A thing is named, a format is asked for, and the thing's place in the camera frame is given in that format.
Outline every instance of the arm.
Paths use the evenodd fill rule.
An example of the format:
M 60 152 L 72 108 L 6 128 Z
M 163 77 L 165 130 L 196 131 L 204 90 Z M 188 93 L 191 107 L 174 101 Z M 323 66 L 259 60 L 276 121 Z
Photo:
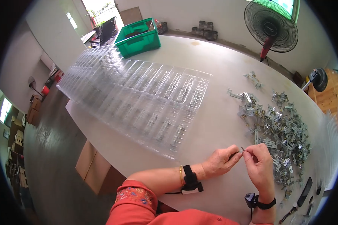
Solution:
M 217 149 L 210 158 L 201 163 L 191 165 L 198 180 L 205 180 L 227 173 L 242 157 L 239 148 L 232 145 L 226 149 Z M 184 179 L 180 177 L 179 167 L 145 170 L 130 175 L 126 180 L 142 182 L 156 196 L 160 196 L 182 186 Z
M 217 149 L 210 158 L 191 169 L 198 180 L 228 172 L 242 157 L 237 146 Z M 130 175 L 117 190 L 107 224 L 148 224 L 155 218 L 157 196 L 182 186 L 179 167 L 145 170 Z
M 243 152 L 248 175 L 254 186 L 259 191 L 258 202 L 269 204 L 274 200 L 273 160 L 267 146 L 261 143 L 249 146 Z M 250 225 L 271 223 L 275 221 L 275 207 L 260 209 L 256 207 Z

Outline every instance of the black wrist strap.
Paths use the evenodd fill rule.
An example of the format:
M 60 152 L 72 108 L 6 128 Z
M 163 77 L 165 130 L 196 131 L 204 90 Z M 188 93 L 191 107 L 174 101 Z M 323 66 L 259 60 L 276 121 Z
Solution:
M 261 202 L 257 202 L 257 206 L 260 208 L 260 209 L 270 209 L 271 207 L 273 207 L 275 205 L 275 203 L 277 203 L 277 199 L 274 198 L 274 200 L 269 203 L 269 204 L 264 204 L 264 203 L 261 203 Z
M 169 192 L 166 194 L 191 194 L 204 191 L 201 182 L 198 182 L 196 174 L 193 173 L 189 165 L 183 166 L 185 172 L 185 185 L 182 187 L 180 192 Z
M 184 172 L 185 172 L 185 186 L 193 186 L 198 183 L 198 179 L 196 177 L 196 174 L 193 173 L 189 165 L 183 166 Z

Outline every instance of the person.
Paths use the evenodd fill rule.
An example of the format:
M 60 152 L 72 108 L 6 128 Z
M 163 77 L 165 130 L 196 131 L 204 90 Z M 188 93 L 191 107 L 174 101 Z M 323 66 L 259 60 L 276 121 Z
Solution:
M 190 168 L 199 181 L 210 179 L 229 172 L 242 156 L 249 178 L 259 191 L 258 202 L 272 203 L 275 198 L 273 161 L 264 143 L 249 146 L 243 153 L 235 145 L 217 149 L 207 161 L 191 165 Z M 157 197 L 182 187 L 185 184 L 183 177 L 185 172 L 181 167 L 145 170 L 130 175 L 117 190 L 116 200 L 106 224 L 238 224 L 222 216 L 196 209 L 167 212 L 156 216 Z M 273 224 L 274 220 L 275 207 L 270 209 L 256 207 L 250 225 Z

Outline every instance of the hand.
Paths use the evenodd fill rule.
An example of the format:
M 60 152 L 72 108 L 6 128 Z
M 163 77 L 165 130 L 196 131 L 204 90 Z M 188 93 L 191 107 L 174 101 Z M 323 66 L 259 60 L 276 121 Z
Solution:
M 267 146 L 261 143 L 249 146 L 243 152 L 248 175 L 254 186 L 259 191 L 259 196 L 265 198 L 264 204 L 274 199 L 273 159 Z
M 217 149 L 202 163 L 205 178 L 212 178 L 227 173 L 242 157 L 239 148 L 232 145 L 226 149 Z

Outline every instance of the red bucket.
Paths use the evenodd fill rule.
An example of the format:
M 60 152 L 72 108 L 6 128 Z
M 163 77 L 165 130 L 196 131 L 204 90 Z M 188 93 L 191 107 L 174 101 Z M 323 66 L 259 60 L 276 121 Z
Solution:
M 43 93 L 44 95 L 48 95 L 48 94 L 49 94 L 49 88 L 46 87 L 46 86 L 44 86 L 44 87 L 42 88 L 41 93 Z
M 60 79 L 61 79 L 61 76 L 59 76 L 59 75 L 56 75 L 56 76 L 55 76 L 55 81 L 56 81 L 56 82 L 59 82 Z

